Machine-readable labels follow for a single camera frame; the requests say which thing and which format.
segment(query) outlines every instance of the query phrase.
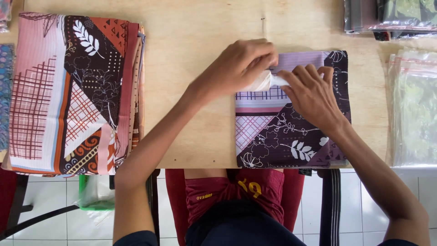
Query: white tile floor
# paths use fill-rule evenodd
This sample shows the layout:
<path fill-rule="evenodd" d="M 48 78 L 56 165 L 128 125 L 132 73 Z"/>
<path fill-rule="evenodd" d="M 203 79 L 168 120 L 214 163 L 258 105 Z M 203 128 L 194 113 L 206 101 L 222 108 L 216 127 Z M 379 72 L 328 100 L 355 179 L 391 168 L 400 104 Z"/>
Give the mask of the white tile floor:
<path fill-rule="evenodd" d="M 158 177 L 160 233 L 162 246 L 176 246 L 176 230 L 165 186 L 164 170 Z M 437 179 L 403 178 L 430 215 L 431 244 L 437 246 Z M 71 205 L 77 197 L 77 178 L 31 178 L 24 204 L 34 210 L 23 213 L 20 221 Z M 352 169 L 342 170 L 340 245 L 378 245 L 388 219 L 375 204 Z M 322 180 L 317 175 L 305 178 L 304 192 L 294 233 L 308 246 L 319 245 Z M 29 227 L 0 246 L 110 246 L 114 217 L 109 215 L 98 227 L 87 212 L 71 211 Z"/>

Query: red chair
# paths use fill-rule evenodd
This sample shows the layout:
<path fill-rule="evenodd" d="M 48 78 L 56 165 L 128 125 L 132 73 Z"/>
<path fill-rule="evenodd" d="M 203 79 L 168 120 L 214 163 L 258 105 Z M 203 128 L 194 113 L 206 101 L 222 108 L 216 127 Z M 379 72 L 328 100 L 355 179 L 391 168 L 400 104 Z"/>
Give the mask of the red chair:
<path fill-rule="evenodd" d="M 239 169 L 228 169 L 228 178 L 235 179 Z M 284 226 L 293 232 L 299 204 L 302 197 L 304 176 L 298 174 L 297 169 L 284 169 L 284 184 L 281 206 L 284 209 Z M 185 246 L 185 233 L 188 229 L 188 209 L 185 194 L 185 177 L 183 169 L 165 170 L 167 192 L 173 212 L 177 241 Z"/>

